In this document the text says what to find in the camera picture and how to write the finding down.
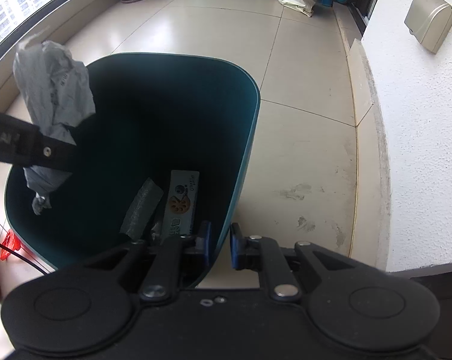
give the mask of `textured white wall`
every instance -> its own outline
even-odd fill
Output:
[[[404,24],[411,2],[378,0],[362,40],[390,159],[388,271],[452,262],[452,28],[431,54]]]

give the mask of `black wire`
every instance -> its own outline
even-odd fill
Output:
[[[43,275],[47,275],[47,272],[44,271],[44,269],[39,268],[39,266],[37,266],[36,264],[34,264],[32,261],[29,261],[26,257],[21,256],[19,253],[16,253],[15,251],[9,249],[7,246],[4,246],[0,243],[0,248],[4,249],[5,251],[8,251],[10,254],[13,254],[14,256],[16,256],[17,258],[21,259],[22,261],[24,261],[25,263],[28,263],[30,266],[32,266],[33,268],[37,269],[40,273],[42,273]]]

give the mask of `metal bolt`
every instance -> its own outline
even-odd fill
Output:
[[[166,288],[158,284],[154,284],[144,288],[144,291],[142,293],[145,297],[148,298],[160,298],[166,295]]]
[[[199,302],[199,304],[204,307],[211,307],[212,305],[214,305],[214,302],[211,299],[201,299],[201,302]]]
[[[217,296],[214,298],[214,301],[216,303],[226,303],[227,299],[224,296]]]
[[[299,290],[292,284],[280,284],[275,287],[275,294],[281,297],[290,297],[297,295]]]

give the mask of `red plastic bag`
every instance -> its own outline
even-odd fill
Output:
[[[12,250],[20,250],[22,247],[21,240],[14,234],[12,229],[7,232],[6,238],[2,241],[2,245],[7,246]],[[4,261],[9,257],[10,253],[7,250],[1,249],[0,260]]]

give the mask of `tile floor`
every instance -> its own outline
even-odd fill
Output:
[[[356,189],[356,131],[346,57],[335,14],[306,17],[277,0],[145,0],[117,4],[67,46],[88,64],[111,53],[206,55],[246,69],[261,107],[246,181],[235,213],[246,235],[282,246],[309,240],[348,254]],[[9,114],[28,120],[19,97]],[[0,163],[0,240],[8,228]],[[46,269],[44,262],[27,251]],[[256,286],[229,268],[228,245],[202,286]],[[2,298],[39,275],[19,259],[0,262]],[[0,359],[12,347],[0,321]]]

